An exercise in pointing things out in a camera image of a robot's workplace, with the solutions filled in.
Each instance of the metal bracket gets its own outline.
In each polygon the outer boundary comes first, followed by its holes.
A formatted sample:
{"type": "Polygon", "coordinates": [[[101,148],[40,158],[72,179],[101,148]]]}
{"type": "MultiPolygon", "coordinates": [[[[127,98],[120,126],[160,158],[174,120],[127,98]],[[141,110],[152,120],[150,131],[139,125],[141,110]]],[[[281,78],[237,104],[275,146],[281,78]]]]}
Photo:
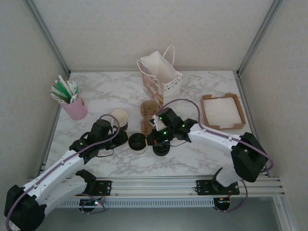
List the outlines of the metal bracket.
{"type": "Polygon", "coordinates": [[[101,196],[102,194],[104,196],[110,196],[111,185],[112,185],[111,180],[97,180],[95,182],[95,188],[97,190],[94,190],[91,196],[101,196]]]}
{"type": "Polygon", "coordinates": [[[209,195],[239,195],[239,185],[236,183],[231,184],[228,188],[222,188],[220,192],[217,192],[212,187],[212,180],[196,180],[196,188],[194,189],[198,196],[209,196],[209,195]]]}

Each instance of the paper box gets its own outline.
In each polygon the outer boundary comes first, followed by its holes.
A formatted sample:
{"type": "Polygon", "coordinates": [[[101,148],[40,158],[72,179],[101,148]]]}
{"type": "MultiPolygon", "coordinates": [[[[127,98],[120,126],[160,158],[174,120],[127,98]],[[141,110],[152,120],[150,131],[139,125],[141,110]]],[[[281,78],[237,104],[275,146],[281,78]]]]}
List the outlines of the paper box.
{"type": "Polygon", "coordinates": [[[209,128],[213,128],[213,129],[216,129],[216,130],[242,129],[245,126],[245,124],[246,124],[245,116],[244,116],[244,113],[243,113],[240,101],[237,98],[236,94],[227,93],[223,97],[215,97],[215,98],[213,98],[212,95],[204,95],[204,96],[201,97],[201,108],[202,108],[204,123],[209,128]],[[211,99],[219,99],[219,98],[233,98],[234,99],[235,105],[237,107],[237,111],[238,111],[239,116],[240,116],[241,121],[242,121],[240,124],[235,124],[232,128],[220,128],[219,125],[210,125],[209,124],[209,122],[207,120],[207,117],[206,117],[205,106],[204,106],[204,102],[203,101],[204,100],[211,100],[211,99]]]}

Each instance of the paper cup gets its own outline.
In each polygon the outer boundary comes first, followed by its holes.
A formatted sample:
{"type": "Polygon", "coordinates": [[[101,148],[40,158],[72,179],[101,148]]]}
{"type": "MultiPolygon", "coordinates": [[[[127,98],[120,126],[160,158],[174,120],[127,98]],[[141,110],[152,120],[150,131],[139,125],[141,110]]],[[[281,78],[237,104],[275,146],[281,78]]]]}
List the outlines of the paper cup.
{"type": "MultiPolygon", "coordinates": [[[[128,115],[124,110],[115,110],[111,113],[120,123],[120,131],[126,131],[128,128],[128,115]]],[[[114,128],[117,127],[117,123],[114,119],[111,119],[111,124],[114,128]]]]}

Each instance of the pink cup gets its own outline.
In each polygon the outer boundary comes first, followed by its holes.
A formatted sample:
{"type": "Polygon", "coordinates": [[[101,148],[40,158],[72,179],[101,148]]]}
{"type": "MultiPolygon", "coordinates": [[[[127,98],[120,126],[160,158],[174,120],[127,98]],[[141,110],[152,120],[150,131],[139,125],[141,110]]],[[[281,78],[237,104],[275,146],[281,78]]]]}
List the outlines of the pink cup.
{"type": "Polygon", "coordinates": [[[79,96],[77,100],[69,104],[60,104],[73,120],[81,120],[88,114],[88,109],[85,106],[82,98],[79,96]]]}

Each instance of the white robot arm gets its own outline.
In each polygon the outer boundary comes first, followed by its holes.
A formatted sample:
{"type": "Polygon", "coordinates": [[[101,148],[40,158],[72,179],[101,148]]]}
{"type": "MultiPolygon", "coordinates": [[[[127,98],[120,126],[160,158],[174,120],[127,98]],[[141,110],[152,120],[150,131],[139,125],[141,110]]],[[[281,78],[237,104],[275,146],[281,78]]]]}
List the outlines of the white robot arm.
{"type": "Polygon", "coordinates": [[[204,144],[232,157],[234,166],[223,167],[214,175],[217,190],[239,180],[255,182],[268,160],[260,143],[248,132],[242,136],[231,135],[205,127],[196,120],[183,121],[168,107],[158,116],[154,115],[150,122],[156,130],[147,137],[148,145],[166,144],[177,138],[204,144]]]}
{"type": "Polygon", "coordinates": [[[11,187],[4,210],[7,230],[11,230],[10,220],[23,231],[33,231],[67,198],[83,192],[92,195],[96,177],[84,170],[84,165],[96,157],[99,150],[114,149],[128,140],[126,132],[109,134],[112,130],[110,122],[97,120],[91,131],[74,141],[64,156],[43,174],[23,187],[11,187]]]}

